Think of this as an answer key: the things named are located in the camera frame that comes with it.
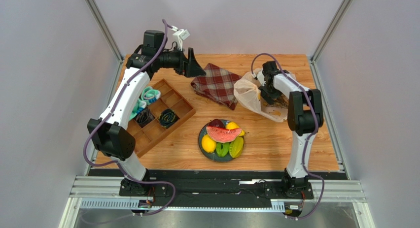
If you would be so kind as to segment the red fake watermelon slice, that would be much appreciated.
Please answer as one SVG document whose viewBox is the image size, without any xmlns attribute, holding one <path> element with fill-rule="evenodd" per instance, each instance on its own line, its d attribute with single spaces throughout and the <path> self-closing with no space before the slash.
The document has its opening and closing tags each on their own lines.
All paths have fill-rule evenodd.
<svg viewBox="0 0 420 228">
<path fill-rule="evenodd" d="M 229 130 L 212 126 L 206 126 L 206 131 L 211 139 L 220 143 L 232 142 L 242 133 L 241 128 Z"/>
</svg>

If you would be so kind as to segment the yellow fake fruit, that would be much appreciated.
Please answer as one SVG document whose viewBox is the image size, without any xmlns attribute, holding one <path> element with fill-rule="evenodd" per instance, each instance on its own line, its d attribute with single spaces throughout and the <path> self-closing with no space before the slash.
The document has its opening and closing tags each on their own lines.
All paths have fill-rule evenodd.
<svg viewBox="0 0 420 228">
<path fill-rule="evenodd" d="M 205 134 L 201 139 L 201 147 L 207 153 L 213 153 L 217 147 L 217 142 L 214 141 L 208 134 Z"/>
</svg>

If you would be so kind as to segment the dark red fake fruit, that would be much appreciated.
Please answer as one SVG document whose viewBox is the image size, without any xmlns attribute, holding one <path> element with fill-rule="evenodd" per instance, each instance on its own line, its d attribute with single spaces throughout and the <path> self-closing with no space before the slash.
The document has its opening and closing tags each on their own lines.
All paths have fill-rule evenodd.
<svg viewBox="0 0 420 228">
<path fill-rule="evenodd" d="M 214 119 L 212 121 L 209 122 L 208 126 L 210 127 L 217 127 L 217 128 L 225 128 L 225 124 L 222 120 L 220 119 Z"/>
</svg>

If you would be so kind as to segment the yellow fake banana piece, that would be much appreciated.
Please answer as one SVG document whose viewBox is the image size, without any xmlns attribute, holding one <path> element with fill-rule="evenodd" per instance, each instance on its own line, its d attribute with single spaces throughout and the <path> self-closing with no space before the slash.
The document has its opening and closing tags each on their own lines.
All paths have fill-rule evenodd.
<svg viewBox="0 0 420 228">
<path fill-rule="evenodd" d="M 242 154 L 245 140 L 243 137 L 237 137 L 229 145 L 229 154 L 232 158 L 237 158 Z"/>
</svg>

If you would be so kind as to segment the yellow fake pear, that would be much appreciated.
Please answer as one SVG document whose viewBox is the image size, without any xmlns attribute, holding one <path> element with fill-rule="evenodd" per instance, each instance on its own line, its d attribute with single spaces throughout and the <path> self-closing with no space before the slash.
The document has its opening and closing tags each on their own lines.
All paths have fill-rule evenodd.
<svg viewBox="0 0 420 228">
<path fill-rule="evenodd" d="M 228 122 L 225 126 L 225 128 L 227 130 L 234 130 L 234 129 L 240 129 L 241 127 L 236 124 L 235 122 Z M 239 134 L 239 136 L 244 136 L 245 135 L 245 131 L 242 130 L 242 132 Z"/>
</svg>

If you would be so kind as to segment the translucent plastic bag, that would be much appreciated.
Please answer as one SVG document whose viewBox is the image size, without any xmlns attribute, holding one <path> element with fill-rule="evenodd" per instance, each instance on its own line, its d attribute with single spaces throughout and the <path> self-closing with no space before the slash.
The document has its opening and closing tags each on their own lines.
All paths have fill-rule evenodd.
<svg viewBox="0 0 420 228">
<path fill-rule="evenodd" d="M 234 95 L 244 108 L 275 122 L 286 121 L 288 109 L 269 105 L 261 97 L 259 87 L 260 83 L 248 72 L 234 84 Z"/>
</svg>

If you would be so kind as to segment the green fake fruit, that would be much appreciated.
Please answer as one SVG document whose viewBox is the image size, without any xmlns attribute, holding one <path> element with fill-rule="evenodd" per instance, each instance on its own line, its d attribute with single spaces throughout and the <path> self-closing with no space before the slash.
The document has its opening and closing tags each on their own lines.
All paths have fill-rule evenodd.
<svg viewBox="0 0 420 228">
<path fill-rule="evenodd" d="M 230 147 L 230 142 L 226 142 L 226 143 L 218 142 L 216 144 L 216 149 L 215 149 L 217 156 L 221 158 L 225 157 L 229 152 L 229 147 Z"/>
</svg>

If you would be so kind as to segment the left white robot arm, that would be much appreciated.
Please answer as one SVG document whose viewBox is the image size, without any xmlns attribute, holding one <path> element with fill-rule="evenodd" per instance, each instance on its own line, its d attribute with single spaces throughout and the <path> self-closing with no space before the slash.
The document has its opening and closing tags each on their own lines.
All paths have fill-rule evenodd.
<svg viewBox="0 0 420 228">
<path fill-rule="evenodd" d="M 134 150 L 135 138 L 127 132 L 130 116 L 140 100 L 140 95 L 153 75 L 161 68 L 172 68 L 178 75 L 197 77 L 205 75 L 196 61 L 193 48 L 184 54 L 183 42 L 190 36 L 187 29 L 170 28 L 175 46 L 166 49 L 167 32 L 147 30 L 143 43 L 127 60 L 123 80 L 106 110 L 98 119 L 90 119 L 89 137 L 85 144 L 111 158 L 119 166 L 125 180 L 131 185 L 150 185 L 148 170 L 139 162 Z"/>
</svg>

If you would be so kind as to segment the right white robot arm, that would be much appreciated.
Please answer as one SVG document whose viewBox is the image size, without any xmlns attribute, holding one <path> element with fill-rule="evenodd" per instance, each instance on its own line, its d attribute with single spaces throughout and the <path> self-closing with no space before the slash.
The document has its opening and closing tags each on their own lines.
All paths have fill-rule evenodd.
<svg viewBox="0 0 420 228">
<path fill-rule="evenodd" d="M 289 163 L 285 169 L 283 191 L 297 193 L 308 187 L 309 153 L 318 129 L 323 125 L 321 92 L 309 89 L 281 70 L 275 61 L 263 64 L 257 75 L 262 98 L 274 104 L 280 97 L 288 99 L 287 123 L 293 142 Z"/>
</svg>

